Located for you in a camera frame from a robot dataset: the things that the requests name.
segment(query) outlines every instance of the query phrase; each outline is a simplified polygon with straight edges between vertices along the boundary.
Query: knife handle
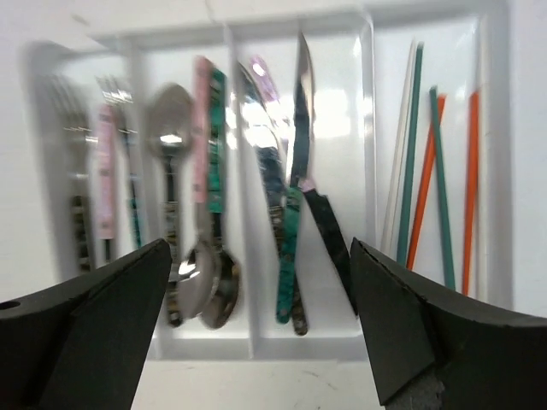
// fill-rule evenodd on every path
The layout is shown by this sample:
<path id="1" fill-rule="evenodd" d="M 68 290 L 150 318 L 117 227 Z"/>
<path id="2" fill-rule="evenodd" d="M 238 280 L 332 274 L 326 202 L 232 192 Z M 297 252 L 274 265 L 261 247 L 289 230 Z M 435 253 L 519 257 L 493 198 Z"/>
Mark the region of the knife handle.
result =
<path id="1" fill-rule="evenodd" d="M 344 237 L 340 231 L 340 226 L 336 216 L 332 211 L 331 203 L 326 196 L 320 195 L 316 189 L 303 192 L 308 202 L 311 214 L 314 216 L 315 223 L 319 233 L 323 238 L 326 251 L 331 257 L 332 263 L 336 267 L 336 272 L 340 277 L 342 286 L 350 301 L 351 308 L 357 316 L 357 303 L 350 273 L 350 253 L 345 246 Z"/>
<path id="2" fill-rule="evenodd" d="M 308 318 L 306 318 L 306 311 L 302 302 L 302 295 L 300 294 L 300 285 L 298 284 L 297 275 L 294 275 L 294 292 L 292 294 L 292 328 L 298 336 L 304 336 L 308 333 Z"/>
<path id="3" fill-rule="evenodd" d="M 277 293 L 276 319 L 288 323 L 291 317 L 295 282 L 295 255 L 297 253 L 298 226 L 302 192 L 297 187 L 287 190 L 287 204 L 283 219 L 283 244 L 279 254 L 279 286 Z"/>

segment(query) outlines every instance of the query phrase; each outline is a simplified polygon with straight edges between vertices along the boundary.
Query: metal spoon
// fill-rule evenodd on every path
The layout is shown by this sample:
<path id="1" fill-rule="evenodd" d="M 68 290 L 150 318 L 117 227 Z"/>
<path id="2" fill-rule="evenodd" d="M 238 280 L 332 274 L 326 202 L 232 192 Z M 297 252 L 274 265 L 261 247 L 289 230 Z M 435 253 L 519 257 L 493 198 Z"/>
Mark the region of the metal spoon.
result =
<path id="1" fill-rule="evenodd" d="M 209 133 L 209 211 L 213 216 L 213 244 L 221 260 L 221 280 L 211 302 L 203 309 L 200 319 L 212 328 L 226 324 L 239 296 L 241 266 L 224 248 L 222 223 L 226 210 L 226 76 L 218 69 L 210 81 Z"/>
<path id="2" fill-rule="evenodd" d="M 190 137 L 191 97 L 180 85 L 171 84 L 165 88 L 150 108 L 150 147 L 162 160 L 166 180 L 166 201 L 164 215 L 166 221 L 166 240 L 171 249 L 170 281 L 178 280 L 179 257 L 179 190 L 177 176 L 180 160 L 191 148 Z M 182 315 L 176 307 L 172 284 L 168 292 L 169 323 L 173 326 L 182 323 Z"/>
<path id="3" fill-rule="evenodd" d="M 179 306 L 185 319 L 198 316 L 215 294 L 221 261 L 212 243 L 212 220 L 207 204 L 209 151 L 209 99 L 213 63 L 198 57 L 195 67 L 195 98 L 192 110 L 194 137 L 194 203 L 197 241 L 179 269 Z"/>

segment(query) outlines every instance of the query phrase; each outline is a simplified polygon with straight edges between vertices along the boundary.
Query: white surface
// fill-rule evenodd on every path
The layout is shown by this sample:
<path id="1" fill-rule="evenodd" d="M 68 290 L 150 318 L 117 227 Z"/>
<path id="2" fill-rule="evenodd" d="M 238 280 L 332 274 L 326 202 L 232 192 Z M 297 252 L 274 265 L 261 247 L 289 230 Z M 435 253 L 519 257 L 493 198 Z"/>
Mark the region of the white surface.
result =
<path id="1" fill-rule="evenodd" d="M 330 0 L 238 0 L 212 4 L 215 18 L 223 19 L 287 13 L 293 9 L 302 11 L 329 7 L 333 3 Z M 173 13 L 169 5 L 184 8 L 184 12 Z M 41 176 L 36 171 L 36 148 L 31 122 L 24 109 L 27 107 L 27 94 L 21 89 L 22 71 L 19 61 L 23 44 L 34 39 L 51 39 L 67 46 L 89 46 L 93 42 L 85 33 L 95 31 L 97 26 L 105 31 L 114 31 L 142 26 L 197 23 L 206 21 L 208 16 L 204 3 L 198 0 L 131 2 L 131 6 L 122 1 L 100 4 L 49 0 L 37 4 L 27 0 L 18 2 L 16 7 L 5 3 L 2 11 L 0 50 L 3 64 L 0 67 L 0 86 L 3 98 L 0 119 L 3 138 L 0 139 L 0 184 L 4 189 L 3 197 L 8 199 L 4 199 L 0 207 L 3 227 L 0 237 L 0 299 L 5 300 L 43 289 L 56 281 L 53 268 L 55 261 L 48 244 L 50 227 L 44 223 L 39 189 Z M 121 18 L 122 12 L 128 14 Z M 86 17 L 91 25 L 82 26 L 74 22 L 71 13 Z M 544 275 L 547 219 L 543 207 L 547 188 L 540 177 L 544 152 L 547 152 L 547 141 L 544 139 L 544 113 L 547 112 L 544 66 L 547 49 L 543 46 L 547 41 L 547 32 L 544 30 L 546 17 L 544 1 L 519 0 L 512 3 L 510 47 L 513 121 L 511 161 L 515 198 L 514 306 L 518 311 L 542 315 L 547 315 L 544 299 L 547 288 L 547 277 Z M 261 405 L 272 410 L 291 406 L 348 410 L 377 408 L 367 364 L 357 366 L 355 372 L 348 372 L 339 366 L 321 365 L 328 369 L 326 374 L 330 383 L 337 387 L 343 386 L 338 391 L 329 389 L 323 380 L 313 377 L 301 384 L 302 389 L 293 389 L 301 379 L 298 371 L 300 366 L 304 365 L 199 365 L 196 366 L 198 372 L 194 372 L 194 369 L 180 363 L 147 363 L 135 408 L 175 407 L 180 405 L 181 397 L 186 405 L 203 404 L 204 408 L 218 408 L 226 402 L 234 408 Z M 209 390 L 208 386 L 219 388 Z M 221 392 L 222 396 L 217 395 L 216 391 Z"/>

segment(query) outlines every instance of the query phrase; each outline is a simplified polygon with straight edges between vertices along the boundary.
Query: cutlery tray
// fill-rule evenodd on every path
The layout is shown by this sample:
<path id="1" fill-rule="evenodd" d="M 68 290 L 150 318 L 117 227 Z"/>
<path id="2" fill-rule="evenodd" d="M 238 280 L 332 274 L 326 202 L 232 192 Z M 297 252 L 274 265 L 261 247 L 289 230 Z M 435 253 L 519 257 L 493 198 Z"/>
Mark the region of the cutlery tray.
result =
<path id="1" fill-rule="evenodd" d="M 310 166 L 318 191 L 328 196 L 347 246 L 353 237 L 379 246 L 385 217 L 399 106 L 409 46 L 423 41 L 421 107 L 417 127 L 413 207 L 420 181 L 429 127 L 427 90 L 437 85 L 447 94 L 443 118 L 444 162 L 450 205 L 456 283 L 461 286 L 463 215 L 468 154 L 468 98 L 485 73 L 485 131 L 481 143 L 480 190 L 486 215 L 486 253 L 473 246 L 487 267 L 482 292 L 492 304 L 511 307 L 511 160 L 509 124 L 509 12 L 500 2 L 377 5 L 328 14 L 227 22 L 155 32 L 116 33 L 96 38 L 97 50 L 67 50 L 57 44 L 33 44 L 26 59 L 36 117 L 36 143 L 43 168 L 44 197 L 50 229 L 55 234 L 59 280 L 76 275 L 68 175 L 60 125 L 43 80 L 62 75 L 85 95 L 91 124 L 89 155 L 91 200 L 99 192 L 97 116 L 104 103 L 96 77 L 115 76 L 132 91 L 130 128 L 138 135 L 137 192 L 141 202 L 144 242 L 162 237 L 165 183 L 162 167 L 147 144 L 147 109 L 167 83 L 193 92 L 193 62 L 206 56 L 227 76 L 226 101 L 226 247 L 242 267 L 238 304 L 219 330 L 200 319 L 178 328 L 167 324 L 162 308 L 153 336 L 152 360 L 365 360 L 367 351 L 359 321 L 326 252 L 320 233 L 303 202 L 297 244 L 297 275 L 309 321 L 309 333 L 297 337 L 291 324 L 275 320 L 279 262 L 268 220 L 266 197 L 253 147 L 246 139 L 237 62 L 248 66 L 259 55 L 268 65 L 281 107 L 292 119 L 297 62 L 297 33 L 309 45 L 315 77 L 315 144 Z M 126 156 L 115 142 L 117 238 L 115 255 L 133 250 L 127 201 Z M 182 250 L 195 241 L 191 202 L 192 158 L 179 169 Z M 443 283 L 437 186 L 430 183 L 415 270 Z M 94 231 L 97 215 L 93 208 Z M 98 265 L 103 247 L 94 240 Z M 477 291 L 472 287 L 472 296 Z"/>

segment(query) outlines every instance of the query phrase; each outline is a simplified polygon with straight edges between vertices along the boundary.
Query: patterned handle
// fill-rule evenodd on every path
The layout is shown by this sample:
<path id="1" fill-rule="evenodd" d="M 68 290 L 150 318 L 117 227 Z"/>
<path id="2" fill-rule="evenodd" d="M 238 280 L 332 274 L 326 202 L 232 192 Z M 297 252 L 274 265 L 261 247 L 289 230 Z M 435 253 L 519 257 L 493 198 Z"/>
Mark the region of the patterned handle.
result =
<path id="1" fill-rule="evenodd" d="M 331 203 L 326 196 L 319 195 L 317 190 L 306 190 L 304 184 L 301 184 L 301 188 L 303 189 L 303 194 L 308 202 L 311 214 L 314 216 L 317 228 L 319 228 L 319 233 L 323 238 L 326 251 L 336 267 L 353 312 L 357 316 L 357 302 L 351 282 L 350 253 L 345 246 L 344 237 L 340 231 L 336 216 L 332 211 Z"/>
<path id="2" fill-rule="evenodd" d="M 171 250 L 171 272 L 177 272 L 179 270 L 179 235 L 178 235 L 178 223 L 179 223 L 179 203 L 178 202 L 165 202 L 165 240 L 169 244 Z"/>
<path id="3" fill-rule="evenodd" d="M 210 84 L 210 135 L 209 135 L 209 212 L 222 214 L 222 164 L 224 162 L 224 92 L 226 78 L 224 74 L 214 69 L 211 75 Z"/>
<path id="4" fill-rule="evenodd" d="M 277 294 L 276 318 L 287 323 L 291 317 L 292 299 L 295 282 L 295 255 L 297 253 L 297 235 L 300 222 L 300 203 L 302 192 L 298 188 L 287 190 L 287 204 L 283 219 L 283 244 L 279 255 L 279 287 Z"/>
<path id="5" fill-rule="evenodd" d="M 213 63 L 205 57 L 196 59 L 196 100 L 192 110 L 192 136 L 194 139 L 194 201 L 207 201 L 207 166 L 209 162 L 209 95 Z"/>
<path id="6" fill-rule="evenodd" d="M 172 327 L 179 327 L 182 325 L 183 319 L 180 314 L 179 302 L 177 299 L 177 283 L 168 282 L 168 289 L 166 293 L 167 308 L 168 308 L 168 323 Z"/>
<path id="7" fill-rule="evenodd" d="M 115 236 L 115 113 L 104 104 L 99 111 L 97 155 L 101 197 L 99 207 L 99 238 L 114 239 Z"/>
<path id="8" fill-rule="evenodd" d="M 292 328 L 298 336 L 304 336 L 308 333 L 308 319 L 300 294 L 300 285 L 298 284 L 297 275 L 294 276 L 294 293 L 292 294 Z"/>
<path id="9" fill-rule="evenodd" d="M 119 130 L 122 136 L 123 145 L 126 149 L 126 156 L 128 162 L 128 173 L 129 173 L 129 193 L 131 199 L 129 200 L 129 209 L 131 210 L 132 216 L 132 226 L 133 226 L 133 240 L 137 249 L 143 246 L 143 240 L 141 237 L 140 224 L 138 219 L 138 200 L 137 200 L 137 188 L 136 183 L 138 181 L 138 176 L 133 172 L 135 166 L 133 165 L 135 155 L 131 155 L 132 147 L 135 144 L 135 136 L 132 135 L 128 130 Z"/>
<path id="10" fill-rule="evenodd" d="M 88 238 L 85 231 L 85 207 L 87 206 L 87 200 L 82 196 L 73 196 L 70 206 L 72 209 L 79 271 L 80 273 L 88 273 L 91 271 L 91 257 L 88 246 L 90 238 Z"/>
<path id="11" fill-rule="evenodd" d="M 129 209 L 131 209 L 132 223 L 133 223 L 133 235 L 137 249 L 143 246 L 143 240 L 140 237 L 140 227 L 138 224 L 138 202 L 137 198 L 133 197 L 129 200 Z"/>
<path id="12" fill-rule="evenodd" d="M 281 247 L 283 246 L 283 208 L 270 207 L 268 211 L 270 216 L 270 224 L 273 229 L 273 237 L 275 238 L 275 246 L 278 254 L 280 255 Z"/>

